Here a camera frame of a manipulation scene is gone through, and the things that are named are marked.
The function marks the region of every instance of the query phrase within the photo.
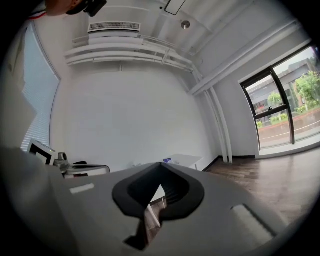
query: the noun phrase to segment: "window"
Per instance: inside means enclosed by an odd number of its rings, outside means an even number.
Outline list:
[[[26,31],[24,41],[23,95],[36,111],[36,117],[21,145],[27,151],[31,139],[50,147],[51,111],[60,79],[49,65],[38,41],[34,25]]]
[[[288,97],[293,118],[295,140],[320,133],[319,62],[312,47],[274,67]]]
[[[319,74],[317,51],[307,46],[241,83],[260,149],[320,133]]]

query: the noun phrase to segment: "air vent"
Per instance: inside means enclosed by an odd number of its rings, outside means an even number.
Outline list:
[[[140,23],[123,22],[123,21],[108,21],[96,22],[89,25],[88,33],[97,31],[133,31],[140,32]]]

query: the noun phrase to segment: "window blind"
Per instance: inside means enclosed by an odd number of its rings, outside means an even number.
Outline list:
[[[21,149],[27,151],[31,139],[50,147],[51,112],[60,79],[46,59],[33,24],[27,28],[24,43],[22,93],[36,111],[21,145]]]

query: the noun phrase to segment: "white wall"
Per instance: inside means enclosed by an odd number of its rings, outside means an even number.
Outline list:
[[[257,155],[259,150],[255,121],[239,82],[298,50],[308,39],[302,29],[298,30],[214,86],[228,125],[233,155]]]
[[[167,69],[78,74],[69,94],[66,153],[71,162],[106,164],[111,171],[173,154],[217,156],[199,106]]]

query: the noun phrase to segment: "window frame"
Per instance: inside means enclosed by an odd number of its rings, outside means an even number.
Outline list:
[[[254,124],[255,124],[255,129],[256,129],[256,133],[257,133],[257,137],[258,137],[258,145],[259,145],[259,151],[261,150],[261,145],[260,145],[260,137],[259,137],[259,131],[258,131],[258,125],[256,120],[270,116],[272,114],[275,113],[279,113],[281,111],[287,110],[287,114],[288,114],[288,122],[289,122],[289,129],[290,129],[290,143],[291,144],[295,144],[296,139],[295,139],[295,130],[294,130],[294,120],[293,120],[293,116],[292,116],[292,111],[291,111],[291,107],[290,107],[290,103],[287,97],[287,94],[285,92],[285,89],[278,77],[278,75],[276,74],[274,68],[281,65],[282,63],[286,62],[287,60],[291,59],[292,57],[298,55],[299,53],[303,52],[304,50],[306,50],[307,48],[312,47],[315,54],[317,55],[317,57],[319,57],[319,55],[317,54],[317,51],[315,50],[316,45],[313,42],[310,42],[308,44],[306,44],[305,46],[301,47],[300,49],[296,50],[295,52],[289,54],[287,57],[281,59],[280,61],[277,61],[276,63],[270,65],[269,67],[267,67],[266,69],[260,71],[259,73],[255,74],[254,76],[248,78],[247,80],[243,81],[240,83],[240,86],[244,92],[244,95],[249,103],[253,118],[254,118]],[[275,107],[271,110],[267,110],[265,112],[256,114],[254,105],[252,103],[252,100],[249,96],[249,93],[247,91],[247,88],[252,86],[253,84],[255,84],[256,82],[266,78],[267,76],[271,76],[278,91],[279,94],[281,96],[283,105],[280,105],[278,107]]]

